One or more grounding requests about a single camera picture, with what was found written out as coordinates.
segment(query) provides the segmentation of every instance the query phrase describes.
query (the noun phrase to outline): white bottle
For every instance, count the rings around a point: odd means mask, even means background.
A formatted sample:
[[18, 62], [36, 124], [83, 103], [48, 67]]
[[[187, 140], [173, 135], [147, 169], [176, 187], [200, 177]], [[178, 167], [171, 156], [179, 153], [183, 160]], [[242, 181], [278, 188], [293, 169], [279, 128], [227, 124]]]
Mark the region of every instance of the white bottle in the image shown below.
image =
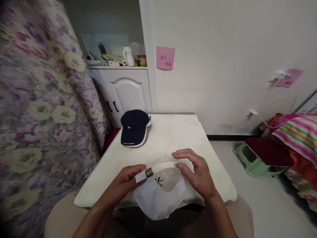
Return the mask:
[[132, 50], [130, 47], [123, 47], [123, 57], [127, 66], [135, 66]]

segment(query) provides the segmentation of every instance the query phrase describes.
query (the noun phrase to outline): power outlet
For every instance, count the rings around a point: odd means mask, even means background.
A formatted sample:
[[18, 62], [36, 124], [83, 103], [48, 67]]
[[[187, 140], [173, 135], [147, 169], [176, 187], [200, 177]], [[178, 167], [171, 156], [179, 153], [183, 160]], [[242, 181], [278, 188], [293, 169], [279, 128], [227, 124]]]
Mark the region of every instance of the power outlet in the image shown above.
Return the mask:
[[277, 78], [277, 79], [285, 79], [287, 76], [287, 73], [285, 71], [282, 71], [282, 70], [277, 70], [277, 71], [275, 71], [275, 73], [276, 73], [275, 78]]
[[249, 109], [249, 110], [247, 111], [247, 113], [245, 114], [245, 116], [251, 117], [251, 116], [257, 115], [257, 114], [258, 114], [258, 112], [257, 112], [256, 109]]

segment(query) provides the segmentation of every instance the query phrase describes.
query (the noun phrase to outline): person's left hand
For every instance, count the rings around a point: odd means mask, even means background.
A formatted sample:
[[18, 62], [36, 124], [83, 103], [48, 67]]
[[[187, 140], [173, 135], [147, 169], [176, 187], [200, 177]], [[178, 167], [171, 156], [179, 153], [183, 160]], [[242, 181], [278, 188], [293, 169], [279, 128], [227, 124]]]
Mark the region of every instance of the person's left hand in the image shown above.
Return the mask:
[[102, 194], [98, 202], [114, 207], [133, 189], [145, 183], [146, 179], [136, 183], [134, 176], [146, 170], [144, 164], [124, 167]]

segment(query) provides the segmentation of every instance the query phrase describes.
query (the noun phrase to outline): door frame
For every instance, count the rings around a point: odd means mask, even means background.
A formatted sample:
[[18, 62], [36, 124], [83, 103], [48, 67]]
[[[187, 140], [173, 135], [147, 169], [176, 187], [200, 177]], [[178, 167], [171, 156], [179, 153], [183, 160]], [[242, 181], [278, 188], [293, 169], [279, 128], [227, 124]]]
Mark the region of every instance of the door frame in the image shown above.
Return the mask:
[[153, 34], [152, 34], [152, 17], [151, 6], [149, 0], [139, 0], [141, 21], [143, 29], [143, 38], [146, 54], [146, 62], [148, 66], [148, 77], [151, 94], [152, 111], [158, 112], [157, 90], [156, 90], [156, 76], [155, 76], [155, 55], [153, 47]]

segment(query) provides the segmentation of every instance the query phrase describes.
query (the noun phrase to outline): cabinet door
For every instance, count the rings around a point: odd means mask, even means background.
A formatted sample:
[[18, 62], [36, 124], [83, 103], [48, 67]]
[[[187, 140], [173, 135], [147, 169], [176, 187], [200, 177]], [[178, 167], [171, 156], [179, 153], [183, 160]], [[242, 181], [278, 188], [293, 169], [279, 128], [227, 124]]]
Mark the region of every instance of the cabinet door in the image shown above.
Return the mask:
[[120, 119], [133, 109], [152, 112], [147, 70], [100, 69], [99, 72]]
[[107, 113], [112, 115], [112, 118], [115, 121], [115, 124], [117, 125], [117, 127], [122, 127], [120, 118], [118, 117], [118, 114], [117, 114], [115, 107], [114, 107], [114, 105], [113, 105], [113, 103], [112, 103], [112, 101], [107, 93], [107, 90], [106, 90], [104, 84], [102, 83], [102, 78], [101, 78], [99, 71], [100, 70], [98, 70], [98, 69], [90, 69], [89, 70], [91, 77], [97, 82], [98, 88], [100, 89], [102, 96], [104, 98], [104, 101], [106, 103], [106, 105], [103, 105], [103, 107], [105, 108]]

